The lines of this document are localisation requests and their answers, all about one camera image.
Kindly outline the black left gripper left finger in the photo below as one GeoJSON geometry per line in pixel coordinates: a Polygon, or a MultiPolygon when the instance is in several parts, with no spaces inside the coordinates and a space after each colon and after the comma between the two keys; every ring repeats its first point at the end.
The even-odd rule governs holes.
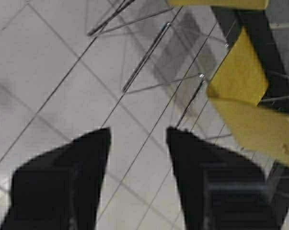
{"type": "Polygon", "coordinates": [[[111,129],[88,132],[19,166],[2,230],[96,228],[111,129]]]}

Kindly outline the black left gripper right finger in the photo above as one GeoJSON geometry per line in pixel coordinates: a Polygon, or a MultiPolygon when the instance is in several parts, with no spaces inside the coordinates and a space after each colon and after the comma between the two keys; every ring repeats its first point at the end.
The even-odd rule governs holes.
{"type": "Polygon", "coordinates": [[[239,153],[169,126],[166,143],[188,230],[279,230],[289,195],[281,177],[239,153]]]}

